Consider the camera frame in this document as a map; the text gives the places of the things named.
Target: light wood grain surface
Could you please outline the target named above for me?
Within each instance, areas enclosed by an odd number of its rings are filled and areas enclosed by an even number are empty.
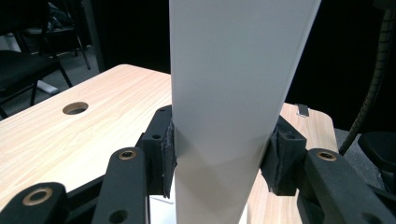
[[[89,107],[64,114],[74,102]],[[133,147],[155,111],[170,104],[169,75],[124,64],[0,121],[0,209],[36,183],[59,182],[69,191],[103,175],[110,155]],[[307,138],[307,148],[337,150],[327,115],[296,113],[297,107],[288,104],[281,111]],[[301,222],[296,198],[268,193],[260,173],[247,205],[248,223]]]

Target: round hole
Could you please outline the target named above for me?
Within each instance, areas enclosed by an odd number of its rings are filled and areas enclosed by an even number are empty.
[[[131,159],[133,159],[134,157],[136,157],[136,155],[137,155],[137,152],[136,152],[136,151],[133,151],[133,150],[126,150],[126,151],[122,151],[122,152],[119,154],[119,158],[120,158],[120,160],[126,161],[126,160],[131,160]]]
[[[37,205],[46,201],[51,195],[50,188],[35,189],[23,198],[22,203],[26,206]]]
[[[366,221],[366,223],[370,223],[370,224],[383,223],[379,217],[376,217],[375,215],[370,213],[362,213],[361,216]]]
[[[76,115],[88,109],[88,104],[84,102],[75,102],[64,107],[64,114]]]
[[[125,210],[119,210],[113,212],[108,220],[110,221],[110,223],[121,223],[125,221],[127,217],[128,217],[128,213]]]
[[[337,158],[329,152],[318,152],[317,156],[325,161],[335,161]]]

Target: chair leg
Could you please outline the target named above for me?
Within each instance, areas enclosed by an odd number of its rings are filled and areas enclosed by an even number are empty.
[[[87,69],[88,69],[88,70],[91,70],[90,63],[88,62],[87,55],[85,54],[85,48],[82,47],[82,44],[81,44],[81,41],[79,40],[79,36],[78,36],[77,32],[76,32],[76,38],[77,38],[79,47],[81,48],[81,53],[82,53],[82,56],[84,57],[85,64],[87,64]]]
[[[32,88],[32,96],[30,97],[30,105],[34,105],[35,104],[35,93],[37,92],[37,82],[36,81],[33,84],[33,88]]]
[[[66,80],[67,85],[68,85],[69,87],[73,87],[73,84],[72,84],[72,82],[70,81],[69,77],[67,76],[66,72],[64,71],[64,68],[62,67],[61,63],[59,63],[59,70],[61,71],[62,76],[64,76],[64,80]]]
[[[1,116],[3,119],[8,118],[8,115],[6,114],[6,111],[4,111],[1,107],[0,107],[0,116]]]

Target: dark wall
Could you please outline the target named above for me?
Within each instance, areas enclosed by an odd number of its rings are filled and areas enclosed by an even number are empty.
[[[167,0],[85,0],[101,72],[121,63],[170,73]]]
[[[349,130],[375,70],[382,16],[372,1],[323,0],[286,101],[323,111],[332,117],[334,127]],[[396,131],[395,44],[362,132]]]

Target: grommet hole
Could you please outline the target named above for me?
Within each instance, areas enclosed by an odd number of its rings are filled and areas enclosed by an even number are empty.
[[[84,112],[88,109],[88,104],[84,102],[75,102],[73,104],[64,107],[64,114],[66,115],[76,115]]]

